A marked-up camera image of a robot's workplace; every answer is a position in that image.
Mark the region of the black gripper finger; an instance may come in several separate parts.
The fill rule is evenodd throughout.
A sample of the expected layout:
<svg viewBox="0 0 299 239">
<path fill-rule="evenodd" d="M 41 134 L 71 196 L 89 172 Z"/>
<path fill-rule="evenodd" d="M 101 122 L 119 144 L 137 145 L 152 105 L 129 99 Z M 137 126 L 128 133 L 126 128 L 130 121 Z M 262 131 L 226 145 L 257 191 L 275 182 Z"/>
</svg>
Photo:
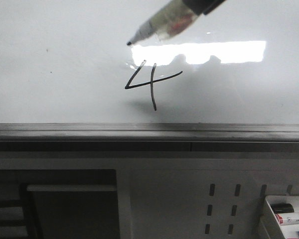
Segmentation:
<svg viewBox="0 0 299 239">
<path fill-rule="evenodd" d="M 184 4 L 196 15 L 208 15 L 225 0 L 183 0 Z"/>
</svg>

